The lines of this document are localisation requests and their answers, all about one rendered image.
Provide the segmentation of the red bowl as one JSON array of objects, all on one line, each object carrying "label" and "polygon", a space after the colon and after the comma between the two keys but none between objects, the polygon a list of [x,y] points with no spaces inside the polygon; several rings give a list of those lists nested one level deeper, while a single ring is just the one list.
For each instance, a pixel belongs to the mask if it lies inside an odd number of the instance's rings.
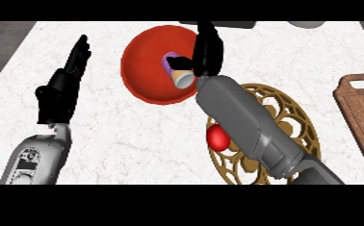
[{"label": "red bowl", "polygon": [[132,39],[121,56],[121,77],[127,90],[144,102],[169,105],[197,93],[197,84],[184,89],[173,85],[163,68],[169,52],[192,58],[195,39],[194,31],[173,25],[157,26]]}]

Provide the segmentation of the red tomato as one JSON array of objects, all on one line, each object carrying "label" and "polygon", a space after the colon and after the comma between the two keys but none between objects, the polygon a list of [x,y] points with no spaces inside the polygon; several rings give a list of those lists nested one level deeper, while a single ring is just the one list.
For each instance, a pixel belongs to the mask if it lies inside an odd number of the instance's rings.
[{"label": "red tomato", "polygon": [[231,138],[222,129],[219,124],[213,124],[206,131],[207,146],[216,152],[222,152],[228,149],[231,144]]}]

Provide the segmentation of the grey rounded object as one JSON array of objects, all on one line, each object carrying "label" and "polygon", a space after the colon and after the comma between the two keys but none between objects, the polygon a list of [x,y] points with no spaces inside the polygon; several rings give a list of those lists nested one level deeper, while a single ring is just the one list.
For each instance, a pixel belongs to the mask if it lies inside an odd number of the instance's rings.
[{"label": "grey rounded object", "polygon": [[315,29],[318,28],[326,21],[287,21],[293,26],[303,29]]}]

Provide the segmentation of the brown wooden tray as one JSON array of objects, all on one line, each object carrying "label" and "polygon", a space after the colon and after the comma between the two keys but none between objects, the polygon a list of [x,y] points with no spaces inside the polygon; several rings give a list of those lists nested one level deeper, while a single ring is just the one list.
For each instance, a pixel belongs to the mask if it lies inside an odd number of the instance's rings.
[{"label": "brown wooden tray", "polygon": [[351,82],[364,82],[364,74],[348,74],[339,81],[333,96],[364,155],[364,88],[355,88]]}]

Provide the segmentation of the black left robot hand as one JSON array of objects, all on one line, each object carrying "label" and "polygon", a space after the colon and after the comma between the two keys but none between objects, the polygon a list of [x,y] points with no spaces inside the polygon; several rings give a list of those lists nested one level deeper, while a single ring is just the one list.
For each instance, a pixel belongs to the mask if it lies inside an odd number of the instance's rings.
[{"label": "black left robot hand", "polygon": [[49,83],[36,89],[39,124],[70,123],[90,56],[89,38],[81,35],[71,49],[64,68],[55,71]]}]

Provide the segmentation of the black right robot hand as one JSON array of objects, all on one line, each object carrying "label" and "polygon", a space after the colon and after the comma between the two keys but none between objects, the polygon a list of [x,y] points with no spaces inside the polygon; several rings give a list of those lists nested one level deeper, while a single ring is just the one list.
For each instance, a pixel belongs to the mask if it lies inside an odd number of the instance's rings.
[{"label": "black right robot hand", "polygon": [[167,57],[166,61],[173,70],[192,70],[197,77],[219,74],[223,62],[223,41],[210,21],[198,22],[192,58]]}]

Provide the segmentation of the purple and orange can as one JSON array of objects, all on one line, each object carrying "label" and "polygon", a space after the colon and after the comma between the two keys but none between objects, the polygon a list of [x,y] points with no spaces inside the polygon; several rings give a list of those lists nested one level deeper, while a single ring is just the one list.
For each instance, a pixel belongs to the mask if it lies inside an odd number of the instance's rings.
[{"label": "purple and orange can", "polygon": [[192,82],[195,81],[195,75],[194,72],[191,70],[175,70],[167,62],[169,58],[176,58],[178,54],[175,52],[169,52],[164,54],[163,56],[163,68],[164,68],[164,72],[172,80],[173,85],[179,88],[179,89],[185,89]]}]

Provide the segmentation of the gold openwork placemat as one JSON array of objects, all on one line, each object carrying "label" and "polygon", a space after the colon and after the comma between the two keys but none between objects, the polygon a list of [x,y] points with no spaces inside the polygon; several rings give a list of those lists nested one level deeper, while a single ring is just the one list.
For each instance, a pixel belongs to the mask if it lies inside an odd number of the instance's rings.
[{"label": "gold openwork placemat", "polygon": [[[266,85],[241,84],[240,86],[271,113],[274,122],[286,135],[303,150],[321,159],[317,133],[297,102],[283,91]],[[206,131],[213,124],[218,124],[218,121],[210,116],[206,121]],[[216,152],[209,146],[207,151],[216,171],[231,185],[289,185],[299,177],[299,173],[296,173],[289,178],[277,180],[263,165],[247,158],[232,140],[225,151]]]}]

